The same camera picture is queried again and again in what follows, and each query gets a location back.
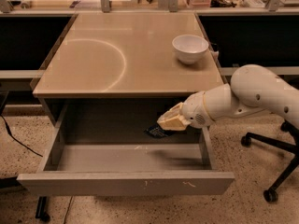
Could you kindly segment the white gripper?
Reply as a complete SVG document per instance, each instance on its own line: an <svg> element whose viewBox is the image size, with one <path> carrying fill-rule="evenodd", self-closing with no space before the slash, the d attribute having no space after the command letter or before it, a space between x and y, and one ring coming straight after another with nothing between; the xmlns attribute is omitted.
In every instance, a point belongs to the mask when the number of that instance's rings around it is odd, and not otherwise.
<svg viewBox="0 0 299 224"><path fill-rule="evenodd" d="M203 91L197 92L189 96L184 103L174 105L165 116L158 118L157 123L166 131L184 131L189 125L196 129L210 126L214 121L206 111L204 94Z"/></svg>

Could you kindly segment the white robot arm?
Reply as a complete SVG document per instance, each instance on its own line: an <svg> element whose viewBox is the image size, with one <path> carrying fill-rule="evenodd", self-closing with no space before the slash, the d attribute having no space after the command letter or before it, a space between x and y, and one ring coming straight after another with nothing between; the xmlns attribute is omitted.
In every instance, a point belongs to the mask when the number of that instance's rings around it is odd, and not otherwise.
<svg viewBox="0 0 299 224"><path fill-rule="evenodd" d="M161 115L157 123L167 131L196 129L224 118L244 118L269 111L299 128L299 90L272 71L256 64L234 71L231 82L199 91Z"/></svg>

